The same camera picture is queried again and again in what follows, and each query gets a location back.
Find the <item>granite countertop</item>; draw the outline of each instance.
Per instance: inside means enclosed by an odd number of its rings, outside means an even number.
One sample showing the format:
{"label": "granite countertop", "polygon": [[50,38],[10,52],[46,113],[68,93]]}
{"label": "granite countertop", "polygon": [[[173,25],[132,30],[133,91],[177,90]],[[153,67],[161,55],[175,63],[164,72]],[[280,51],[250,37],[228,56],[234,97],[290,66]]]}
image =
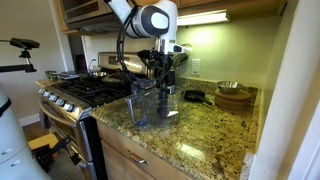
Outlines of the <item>granite countertop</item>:
{"label": "granite countertop", "polygon": [[[214,96],[207,97],[213,102]],[[94,108],[90,115],[193,179],[247,179],[256,146],[256,105],[247,111],[191,102],[182,107],[180,123],[166,128],[134,126],[124,99]]]}

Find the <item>bowl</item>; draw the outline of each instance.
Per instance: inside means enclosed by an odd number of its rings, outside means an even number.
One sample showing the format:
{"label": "bowl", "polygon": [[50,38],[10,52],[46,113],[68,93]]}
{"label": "bowl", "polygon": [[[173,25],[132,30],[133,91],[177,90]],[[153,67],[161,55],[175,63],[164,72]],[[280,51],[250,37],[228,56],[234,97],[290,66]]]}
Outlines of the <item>bowl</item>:
{"label": "bowl", "polygon": [[237,94],[243,87],[241,83],[232,81],[220,81],[217,84],[220,91],[224,94]]}

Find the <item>wooden cabinet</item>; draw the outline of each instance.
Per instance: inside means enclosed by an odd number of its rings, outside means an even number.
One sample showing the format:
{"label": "wooden cabinet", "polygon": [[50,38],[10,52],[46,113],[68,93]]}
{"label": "wooden cabinet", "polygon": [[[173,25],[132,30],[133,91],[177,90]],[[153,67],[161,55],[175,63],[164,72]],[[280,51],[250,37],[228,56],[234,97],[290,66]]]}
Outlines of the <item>wooden cabinet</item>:
{"label": "wooden cabinet", "polygon": [[[157,3],[159,0],[136,0],[136,3],[140,6],[145,6],[145,5],[149,5],[149,4],[155,4]],[[172,2],[177,4],[177,7],[180,7],[180,0],[171,0]]]}
{"label": "wooden cabinet", "polygon": [[56,16],[57,16],[57,19],[58,19],[58,22],[59,22],[60,30],[64,34],[77,34],[77,33],[79,33],[78,30],[69,30],[67,25],[64,23],[59,0],[54,0],[54,7],[55,7],[55,10],[56,10]]}
{"label": "wooden cabinet", "polygon": [[160,157],[99,121],[98,130],[110,179],[191,179]]}
{"label": "wooden cabinet", "polygon": [[231,17],[279,15],[287,0],[180,0],[179,15],[227,10]]}
{"label": "wooden cabinet", "polygon": [[154,179],[104,141],[102,149],[108,179]]}
{"label": "wooden cabinet", "polygon": [[221,0],[181,0],[180,7],[184,8],[184,7],[196,6],[196,5],[206,4],[206,3],[216,2],[216,1],[221,1]]}

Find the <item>under-cabinet light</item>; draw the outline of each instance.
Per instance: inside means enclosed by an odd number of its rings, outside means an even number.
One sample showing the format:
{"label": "under-cabinet light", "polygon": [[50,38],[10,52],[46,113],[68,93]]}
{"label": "under-cabinet light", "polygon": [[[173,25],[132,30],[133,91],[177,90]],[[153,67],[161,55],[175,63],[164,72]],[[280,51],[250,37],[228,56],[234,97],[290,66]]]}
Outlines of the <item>under-cabinet light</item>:
{"label": "under-cabinet light", "polygon": [[225,10],[179,16],[178,26],[229,22],[230,16]]}

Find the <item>wall outlet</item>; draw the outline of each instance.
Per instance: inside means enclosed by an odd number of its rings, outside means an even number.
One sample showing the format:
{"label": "wall outlet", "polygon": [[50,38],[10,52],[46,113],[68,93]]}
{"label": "wall outlet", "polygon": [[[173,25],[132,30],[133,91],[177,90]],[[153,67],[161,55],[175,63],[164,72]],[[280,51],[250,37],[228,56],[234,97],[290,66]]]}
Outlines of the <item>wall outlet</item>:
{"label": "wall outlet", "polygon": [[191,60],[191,74],[200,75],[200,61],[201,59],[192,59]]}

